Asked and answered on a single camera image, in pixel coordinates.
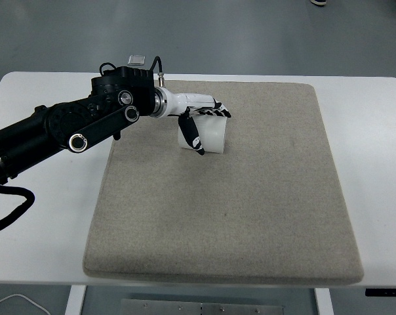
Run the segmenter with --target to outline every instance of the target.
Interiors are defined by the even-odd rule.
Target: black cable
[[[156,67],[156,63],[157,63],[157,62],[159,63],[159,72],[162,73],[163,70],[162,70],[162,67],[161,67],[161,59],[160,59],[159,56],[156,56],[156,57],[154,58],[154,61],[153,61],[153,64],[151,65],[150,70],[154,70],[154,67]]]
[[[103,68],[104,66],[111,66],[113,69],[116,69],[116,68],[117,68],[117,67],[115,67],[113,64],[111,64],[110,62],[104,62],[104,63],[101,64],[100,67],[99,67],[99,72],[100,72],[100,75],[101,75],[102,77],[104,76],[104,73],[102,72],[102,68]]]
[[[0,220],[0,231],[14,221],[19,219],[35,202],[35,195],[30,190],[21,187],[11,187],[11,186],[1,186],[0,194],[6,195],[18,195],[26,198],[26,201],[19,205],[15,210],[13,210],[9,215]]]

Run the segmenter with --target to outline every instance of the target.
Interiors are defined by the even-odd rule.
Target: gray felt mat
[[[114,142],[90,227],[90,276],[238,284],[361,281],[357,244],[312,86],[167,81],[232,114],[223,154],[142,117]]]

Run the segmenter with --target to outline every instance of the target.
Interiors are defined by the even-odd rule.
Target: white container
[[[204,150],[206,152],[223,153],[227,117],[210,115],[194,115],[192,117]],[[192,150],[186,143],[180,128],[178,128],[178,144],[181,148]]]

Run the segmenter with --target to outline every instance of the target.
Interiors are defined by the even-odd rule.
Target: shoe
[[[319,5],[320,7],[323,7],[326,5],[327,0],[310,0],[314,5]]]

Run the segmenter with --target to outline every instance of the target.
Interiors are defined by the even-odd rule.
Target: cable
[[[101,64],[100,67],[99,67],[99,72],[100,72],[100,75],[101,75],[102,77],[104,76],[104,73],[102,72],[102,68],[103,68],[104,66],[111,66],[113,69],[116,69],[116,68],[117,68],[117,67],[115,67],[113,64],[111,64],[110,62],[105,62],[105,63]]]
[[[159,56],[156,56],[154,58],[154,61],[153,61],[153,64],[151,65],[150,70],[154,70],[154,67],[156,67],[156,63],[157,62],[159,63],[159,72],[161,73],[161,72],[163,72],[163,70],[162,70],[162,67],[161,67],[161,59],[160,59]]]
[[[12,294],[9,295],[8,297],[5,297],[4,299],[0,300],[0,303],[3,301],[6,301],[7,299],[11,298],[11,297],[23,297],[25,300],[29,301],[30,303],[32,303],[33,305],[35,305],[36,307],[40,308],[41,310],[43,310],[46,314],[51,315],[50,312],[48,312],[48,310],[46,310],[45,308],[43,308],[41,305],[33,302],[31,299],[29,299],[28,297],[24,296],[23,294]]]
[[[1,186],[0,185],[0,194],[7,194],[7,195],[19,195],[26,198],[26,201],[16,207],[9,215],[2,218],[0,220],[0,231],[14,221],[19,219],[35,202],[35,195],[28,189],[21,188],[21,187],[12,187],[12,186]]]

